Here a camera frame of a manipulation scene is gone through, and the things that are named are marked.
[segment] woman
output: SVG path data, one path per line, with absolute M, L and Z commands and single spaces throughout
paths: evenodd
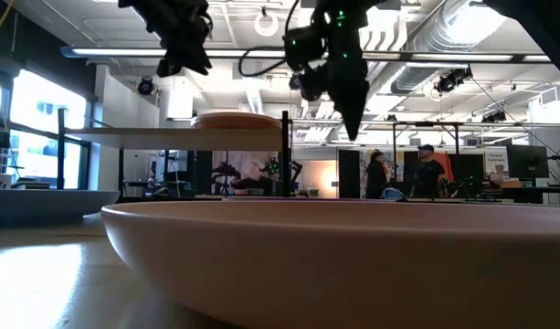
M 376 150 L 371 154 L 371 161 L 367 167 L 367 193 L 369 199 L 381 198 L 383 190 L 386 188 L 387 176 L 383 167 L 383 153 Z

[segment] person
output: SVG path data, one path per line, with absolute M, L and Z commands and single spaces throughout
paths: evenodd
M 414 185 L 410 197 L 438 197 L 438 186 L 444 176 L 444 167 L 434 160 L 434 147 L 419 147 L 419 164 L 416 168 Z
M 369 199 L 381 198 L 381 194 L 387 185 L 387 176 L 383 167 L 383 153 L 376 150 L 371 154 L 371 161 L 367 166 L 367 190 L 366 197 Z

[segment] wooden table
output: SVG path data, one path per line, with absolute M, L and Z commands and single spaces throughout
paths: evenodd
M 98 218 L 0 230 L 0 329 L 237 328 L 169 302 L 117 256 Z
M 496 202 L 490 201 L 492 204 L 512 204 L 515 203 L 513 199 L 495 199 Z M 431 198 L 419 198 L 410 197 L 407 199 L 410 202 L 437 202 L 437 203 L 485 203 L 482 199 L 471 199 L 471 198 L 455 198 L 455 197 L 439 197 L 435 199 Z

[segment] black shirt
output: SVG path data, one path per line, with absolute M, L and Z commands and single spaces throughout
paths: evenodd
M 415 196 L 438 195 L 438 177 L 444 174 L 444 167 L 436 160 L 420 162 L 416 169 Z
M 386 171 L 383 165 L 375 161 L 367 167 L 367 189 L 383 189 L 387 184 Z

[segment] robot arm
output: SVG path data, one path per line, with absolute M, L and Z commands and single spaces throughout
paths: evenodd
M 203 75 L 212 69 L 203 44 L 213 29 L 206 0 L 119 0 L 119 8 L 132 7 L 145 21 L 146 30 L 167 49 L 156 74 L 167 77 L 189 68 Z
M 283 38 L 288 66 L 302 71 L 291 85 L 307 101 L 317 101 L 328 91 L 351 141 L 358 134 L 369 91 L 359 29 L 367 26 L 367 10 L 385 1 L 319 0 L 311 24 L 290 29 Z M 312 69 L 309 62 L 322 58 L 326 50 L 326 62 Z

